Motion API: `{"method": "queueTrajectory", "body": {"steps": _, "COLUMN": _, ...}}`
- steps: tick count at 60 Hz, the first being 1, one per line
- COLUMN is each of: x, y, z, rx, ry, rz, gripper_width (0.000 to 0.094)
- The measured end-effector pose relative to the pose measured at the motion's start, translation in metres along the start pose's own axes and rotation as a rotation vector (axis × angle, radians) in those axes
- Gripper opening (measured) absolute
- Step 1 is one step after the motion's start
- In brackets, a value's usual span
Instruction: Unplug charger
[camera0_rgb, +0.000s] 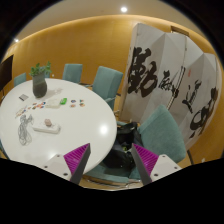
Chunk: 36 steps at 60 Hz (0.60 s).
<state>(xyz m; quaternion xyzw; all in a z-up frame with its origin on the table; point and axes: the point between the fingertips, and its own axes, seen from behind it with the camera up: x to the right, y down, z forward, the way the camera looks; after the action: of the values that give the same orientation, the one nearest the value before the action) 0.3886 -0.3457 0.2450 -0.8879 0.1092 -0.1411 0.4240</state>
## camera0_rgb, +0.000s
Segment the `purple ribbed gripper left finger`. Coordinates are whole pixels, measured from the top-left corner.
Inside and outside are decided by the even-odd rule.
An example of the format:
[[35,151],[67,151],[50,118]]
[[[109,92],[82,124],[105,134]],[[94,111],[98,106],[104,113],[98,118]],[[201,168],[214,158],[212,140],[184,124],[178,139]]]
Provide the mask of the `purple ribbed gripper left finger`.
[[64,155],[65,162],[71,172],[70,181],[80,183],[85,166],[91,154],[90,144],[82,145]]

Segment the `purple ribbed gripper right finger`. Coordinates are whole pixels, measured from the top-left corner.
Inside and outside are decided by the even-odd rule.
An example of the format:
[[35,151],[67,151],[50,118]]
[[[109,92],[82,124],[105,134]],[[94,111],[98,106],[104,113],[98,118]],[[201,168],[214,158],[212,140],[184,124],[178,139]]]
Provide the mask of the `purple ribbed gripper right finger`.
[[137,144],[132,144],[131,154],[143,185],[150,184],[152,182],[150,175],[159,156]]

